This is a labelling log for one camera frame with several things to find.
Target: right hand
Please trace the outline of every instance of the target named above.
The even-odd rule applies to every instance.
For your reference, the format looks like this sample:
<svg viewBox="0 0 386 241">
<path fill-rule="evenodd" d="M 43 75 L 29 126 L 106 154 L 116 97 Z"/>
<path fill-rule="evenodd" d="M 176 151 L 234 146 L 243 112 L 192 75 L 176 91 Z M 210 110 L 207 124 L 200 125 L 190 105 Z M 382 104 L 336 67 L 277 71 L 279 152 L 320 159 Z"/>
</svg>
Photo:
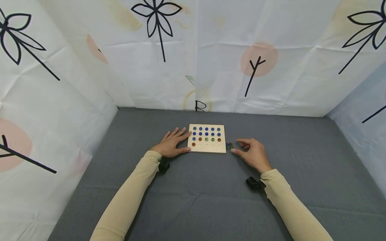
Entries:
<svg viewBox="0 0 386 241">
<path fill-rule="evenodd" d="M 241 147 L 244 147 L 244 149 L 248 151 L 243 152 L 237 149 L 232 149 L 232 153 L 242 157 L 248 165 L 255 168 L 258 172 L 260 172 L 260 174 L 273 170 L 268 162 L 263 144 L 253 138 L 237 139 L 236 141 L 240 143 Z"/>
</svg>

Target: black line drawing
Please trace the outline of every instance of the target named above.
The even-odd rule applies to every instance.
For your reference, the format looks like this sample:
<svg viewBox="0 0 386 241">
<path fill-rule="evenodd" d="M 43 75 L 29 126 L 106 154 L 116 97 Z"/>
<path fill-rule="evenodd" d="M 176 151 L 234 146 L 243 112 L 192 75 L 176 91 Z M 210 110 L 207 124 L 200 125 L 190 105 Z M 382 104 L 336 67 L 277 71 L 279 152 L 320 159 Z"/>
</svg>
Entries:
<svg viewBox="0 0 386 241">
<path fill-rule="evenodd" d="M 381 109 L 379 109 L 376 113 L 372 114 L 369 118 L 367 118 L 366 120 L 362 121 L 362 124 L 365 123 L 366 121 L 368 121 L 369 119 L 373 118 L 374 116 L 378 115 L 384 109 L 386 109 L 386 105 L 384 107 L 382 107 Z"/>
<path fill-rule="evenodd" d="M 156 31 L 156 28 L 158 28 L 159 40 L 161 42 L 161 48 L 162 48 L 162 55 L 164 56 L 164 62 L 166 62 L 164 45 L 163 45 L 162 36 L 161 36 L 161 29 L 167 35 L 169 35 L 170 37 L 173 37 L 173 31 L 171 29 L 170 23 L 166 19 L 165 16 L 172 16 L 172 15 L 177 14 L 179 11 L 181 11 L 182 7 L 178 6 L 175 3 L 171 3 L 171 2 L 164 3 L 164 0 L 162 0 L 158 6 L 156 6 L 156 0 L 153 0 L 153 6 L 148 4 L 146 0 L 143 0 L 143 1 L 146 3 L 146 5 L 142 4 L 142 3 L 135 4 L 131 8 L 131 10 L 133 12 L 135 12 L 136 14 L 139 14 L 143 17 L 147 17 L 147 35 L 149 36 L 149 38 L 151 36 L 153 36 L 154 32 Z M 168 5 L 172 5 L 172 6 L 177 7 L 177 10 L 174 12 L 170 12 L 170 13 L 163 13 L 162 11 L 160 11 L 161 8 L 167 7 Z M 168 24 L 168 26 L 166 27 L 167 29 L 165 29 L 165 27 L 162 26 L 162 24 L 160 22 L 160 17 L 161 17 L 162 21 L 164 21 Z"/>
<path fill-rule="evenodd" d="M 203 105 L 204 105 L 204 107 L 202 107 L 202 108 L 201 108 L 201 107 L 198 107 L 198 102 L 200 102 L 201 104 L 203 104 Z M 203 103 L 203 102 L 201 102 L 201 101 L 199 101 L 199 100 L 196 100 L 196 108 L 195 108 L 195 109 L 196 109 L 196 111 L 197 111 L 197 110 L 200 110 L 200 111 L 203 111 L 203 112 L 205 112 L 205 110 L 204 110 L 204 109 L 205 109 L 206 107 L 207 107 L 207 105 L 206 105 L 205 103 Z"/>
<path fill-rule="evenodd" d="M 37 166 L 39 166 L 39 167 L 41 167 L 41 168 L 43 168 L 43 169 L 45 169 L 45 170 L 47 170 L 49 172 L 52 172 L 54 174 L 57 172 L 57 171 L 55 171 L 55 170 L 53 170 L 53 169 L 51 169 L 51 168 L 49 168 L 49 167 L 47 167 L 47 166 L 37 162 L 37 161 L 34 161 L 34 160 L 30 159 L 29 157 L 26 157 L 26 156 L 24 156 L 24 155 L 22 155 L 22 154 L 20 154 L 20 153 L 18 153 L 16 151 L 10 149 L 8 147 L 8 143 L 7 143 L 7 139 L 6 139 L 5 135 L 1 135 L 1 137 L 3 139 L 3 144 L 2 145 L 0 144 L 0 149 L 4 150 L 6 152 L 9 152 L 9 153 L 8 154 L 0 155 L 0 158 L 2 158 L 2 157 L 10 157 L 10 156 L 17 156 L 17 157 L 19 157 L 19 158 L 21 158 L 23 160 L 26 160 L 27 162 L 30 162 L 32 164 L 35 164 L 35 165 L 37 165 Z"/>
<path fill-rule="evenodd" d="M 21 58 L 22 58 L 22 51 L 21 47 L 23 47 L 30 55 L 32 55 L 43 67 L 48 70 L 57 80 L 60 81 L 60 79 L 28 48 L 34 48 L 40 51 L 46 51 L 46 49 L 38 43 L 36 40 L 31 38 L 25 33 L 22 33 L 21 31 L 26 29 L 28 25 L 31 22 L 31 15 L 25 14 L 25 13 L 13 13 L 8 16 L 5 16 L 3 10 L 0 8 L 0 13 L 2 17 L 4 18 L 4 22 L 0 21 L 0 42 L 1 46 L 3 47 L 4 52 L 12 59 L 12 61 L 15 62 L 15 64 L 19 65 Z M 20 22 L 20 19 L 27 18 L 24 25 L 20 25 L 19 27 L 11 27 L 12 23 L 18 23 Z M 17 48 L 17 56 L 12 56 L 12 54 L 7 50 L 7 47 L 5 46 L 5 43 L 9 44 L 13 43 L 16 45 Z"/>
<path fill-rule="evenodd" d="M 363 47 L 372 39 L 372 46 L 375 50 L 377 50 L 383 42 L 386 40 L 386 36 L 379 36 L 378 32 L 382 28 L 382 26 L 386 23 L 386 14 L 385 14 L 385 1 L 382 1 L 381 4 L 381 11 L 363 11 L 359 13 L 354 13 L 347 18 L 353 22 L 354 24 L 357 25 L 362 25 L 366 26 L 357 33 L 355 33 L 344 45 L 342 48 L 350 47 L 352 45 L 358 44 L 359 42 L 364 41 L 366 38 L 366 41 L 362 44 L 362 46 L 358 49 L 358 51 L 355 53 L 355 55 L 350 59 L 350 61 L 343 67 L 343 69 L 339 72 L 339 74 L 342 73 L 342 71 L 351 63 L 351 61 L 359 54 L 359 52 L 363 49 Z M 368 15 L 368 14 L 374 14 L 375 17 L 377 17 L 379 20 L 375 22 L 370 22 L 370 23 L 363 23 L 363 22 L 358 22 L 354 18 L 362 15 Z M 372 29 L 372 27 L 375 27 L 373 31 L 368 33 L 369 30 Z"/>
<path fill-rule="evenodd" d="M 249 80 L 249 84 L 248 84 L 248 87 L 247 87 L 247 91 L 245 92 L 245 96 L 244 96 L 244 97 L 247 97 L 247 93 L 248 93 L 249 87 L 251 86 L 251 82 L 252 82 L 253 76 L 255 75 L 257 66 L 258 66 L 259 64 L 262 64 L 262 63 L 265 62 L 265 60 L 263 60 L 263 61 L 260 62 L 260 59 L 261 59 L 261 56 L 259 56 L 259 59 L 257 60 L 256 65 L 253 65 L 253 63 L 252 63 L 251 60 L 249 61 L 249 63 L 250 63 L 251 66 L 252 66 L 253 73 L 252 73 L 251 79 Z"/>
</svg>

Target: white curtain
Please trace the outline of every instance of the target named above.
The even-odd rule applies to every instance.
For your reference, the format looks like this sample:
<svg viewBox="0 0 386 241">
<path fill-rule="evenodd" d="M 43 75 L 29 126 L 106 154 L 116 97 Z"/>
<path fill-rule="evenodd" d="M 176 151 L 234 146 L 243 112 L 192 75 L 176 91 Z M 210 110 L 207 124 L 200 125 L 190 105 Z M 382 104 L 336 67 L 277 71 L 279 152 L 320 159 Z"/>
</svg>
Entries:
<svg viewBox="0 0 386 241">
<path fill-rule="evenodd" d="M 0 240 L 42 241 L 117 107 L 38 2 L 0 8 Z"/>
<path fill-rule="evenodd" d="M 324 116 L 386 59 L 384 0 L 0 8 L 1 240 L 48 237 L 116 106 Z"/>
<path fill-rule="evenodd" d="M 386 62 L 351 92 L 332 118 L 386 197 Z"/>
<path fill-rule="evenodd" d="M 382 0 L 68 0 L 49 5 L 61 29 L 81 26 L 97 43 L 120 78 L 109 87 L 120 87 L 132 100 L 119 106 L 324 116 L 386 59 L 382 17 L 363 13 L 352 17 L 356 23 L 348 18 L 381 13 Z"/>
</svg>

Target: wooden board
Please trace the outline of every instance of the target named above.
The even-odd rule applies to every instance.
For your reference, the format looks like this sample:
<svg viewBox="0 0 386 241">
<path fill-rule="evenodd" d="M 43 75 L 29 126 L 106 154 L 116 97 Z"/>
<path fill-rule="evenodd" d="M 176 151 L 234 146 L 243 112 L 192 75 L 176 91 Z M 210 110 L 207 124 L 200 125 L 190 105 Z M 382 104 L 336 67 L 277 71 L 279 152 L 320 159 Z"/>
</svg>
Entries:
<svg viewBox="0 0 386 241">
<path fill-rule="evenodd" d="M 189 131 L 192 132 L 188 138 L 188 147 L 192 149 L 191 152 L 222 154 L 227 152 L 227 148 L 225 146 L 225 130 L 223 125 L 190 124 Z"/>
</svg>

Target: tent wall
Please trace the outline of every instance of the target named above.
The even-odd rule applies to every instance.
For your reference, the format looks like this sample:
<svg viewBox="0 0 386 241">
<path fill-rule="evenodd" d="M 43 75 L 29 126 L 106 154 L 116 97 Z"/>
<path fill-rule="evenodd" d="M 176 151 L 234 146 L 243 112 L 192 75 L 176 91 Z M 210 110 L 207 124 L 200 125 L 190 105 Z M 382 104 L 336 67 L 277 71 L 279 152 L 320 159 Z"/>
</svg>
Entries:
<svg viewBox="0 0 386 241">
<path fill-rule="evenodd" d="M 349 94 L 332 118 L 386 197 L 386 62 Z"/>
<path fill-rule="evenodd" d="M 0 8 L 6 17 L 31 15 L 13 15 L 8 21 L 9 28 L 25 27 L 21 33 L 11 32 L 26 44 L 6 32 L 0 47 L 0 240 L 42 241 L 50 235 L 117 107 L 37 1 L 1 0 Z M 91 54 L 84 58 L 89 65 L 95 61 Z"/>
<path fill-rule="evenodd" d="M 0 0 L 0 240 L 49 236 L 116 106 L 326 115 L 385 61 L 381 15 L 348 18 L 383 2 Z M 330 116 L 384 191 L 378 85 Z"/>
<path fill-rule="evenodd" d="M 361 31 L 367 25 L 348 19 L 380 12 L 382 0 L 170 0 L 182 9 L 163 5 L 170 28 L 159 15 L 160 31 L 143 0 L 41 2 L 64 32 L 77 25 L 92 36 L 120 78 L 109 87 L 132 100 L 120 106 L 324 116 L 386 59 L 386 27 Z"/>
</svg>

